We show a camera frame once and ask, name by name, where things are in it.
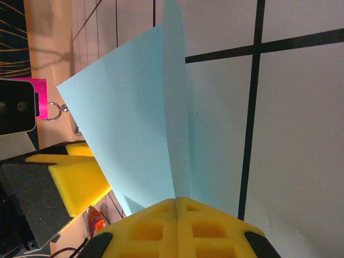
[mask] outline pink card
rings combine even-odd
[[[29,81],[33,84],[34,91],[39,94],[39,119],[48,118],[48,94],[47,94],[47,81],[45,79],[32,79],[32,78],[13,78],[14,80]]]

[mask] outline metal ring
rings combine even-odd
[[[55,121],[55,120],[59,119],[60,116],[62,115],[62,110],[61,110],[60,105],[59,105],[58,103],[55,103],[55,102],[48,102],[48,105],[54,105],[54,106],[56,106],[57,109],[59,109],[59,113],[58,113],[58,115],[57,115],[56,117],[54,117],[54,118],[47,118],[47,119],[43,119],[43,120],[44,120],[44,121],[50,121],[50,122],[52,122],[52,121]]]

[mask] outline yellow foam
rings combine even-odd
[[[37,154],[28,157],[26,162],[38,162],[38,163],[56,163],[56,164],[68,164],[78,163],[83,161],[92,160],[92,157],[87,156],[69,156],[69,155],[57,155],[57,154]]]
[[[68,155],[93,157],[93,153],[86,142],[82,142],[79,144],[69,144],[66,146],[66,150]]]
[[[167,199],[98,232],[113,238],[102,258],[256,258],[244,233],[263,232],[189,198]]]
[[[74,218],[111,190],[94,157],[79,163],[51,165],[49,171],[68,214]]]
[[[175,199],[167,199],[98,232],[113,238],[102,258],[177,257]]]

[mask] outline light blue paper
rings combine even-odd
[[[183,21],[166,7],[163,25],[58,87],[127,215],[190,197]]]

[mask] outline metal key ring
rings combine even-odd
[[[66,106],[66,104],[63,104],[62,106],[60,106],[58,103],[55,103],[55,102],[48,102],[48,105],[54,105],[57,107],[57,109],[59,110],[59,113],[56,117],[54,118],[47,118],[47,119],[43,119],[44,121],[55,121],[55,120],[58,120],[60,118],[60,116],[62,115],[62,112],[68,112],[68,108]]]

